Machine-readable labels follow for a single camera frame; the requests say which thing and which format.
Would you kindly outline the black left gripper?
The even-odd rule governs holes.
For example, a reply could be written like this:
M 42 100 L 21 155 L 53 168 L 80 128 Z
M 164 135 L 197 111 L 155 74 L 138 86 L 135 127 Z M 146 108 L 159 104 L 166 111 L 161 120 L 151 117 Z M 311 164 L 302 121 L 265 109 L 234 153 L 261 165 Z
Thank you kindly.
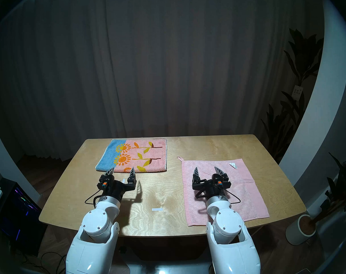
M 127 183 L 123 183 L 114 179 L 112 175 L 114 167 L 106 171 L 104 175 L 99 178 L 97 188 L 102 191 L 99 197 L 99 202 L 108 199 L 108 197 L 118 200 L 120 203 L 125 192 L 133 191 L 136 188 L 136 175 L 134 167 L 132 167 Z

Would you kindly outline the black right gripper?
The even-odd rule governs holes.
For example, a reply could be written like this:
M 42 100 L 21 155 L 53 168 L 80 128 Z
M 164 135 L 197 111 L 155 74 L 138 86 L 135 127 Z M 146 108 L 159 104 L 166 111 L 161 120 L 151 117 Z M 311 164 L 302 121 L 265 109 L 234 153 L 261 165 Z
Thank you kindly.
M 211 179 L 201 179 L 198 168 L 193 172 L 192 189 L 198 191 L 195 198 L 205 198 L 207 201 L 214 196 L 226 196 L 225 190 L 231 187 L 228 175 L 218 167 L 214 167 L 216 174 Z

